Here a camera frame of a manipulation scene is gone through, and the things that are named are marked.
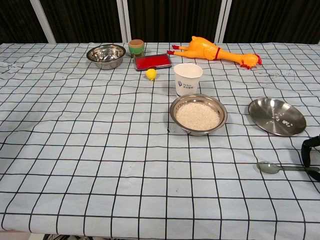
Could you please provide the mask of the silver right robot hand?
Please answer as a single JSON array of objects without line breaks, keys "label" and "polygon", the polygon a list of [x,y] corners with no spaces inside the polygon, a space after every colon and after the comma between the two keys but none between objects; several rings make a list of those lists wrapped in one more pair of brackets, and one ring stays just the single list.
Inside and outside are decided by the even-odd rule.
[{"label": "silver right robot hand", "polygon": [[304,166],[304,170],[311,176],[314,180],[320,181],[320,173],[319,170],[313,170],[310,167],[311,157],[310,152],[313,147],[320,146],[320,136],[315,136],[310,139],[306,139],[303,141],[301,146],[301,158]]}]

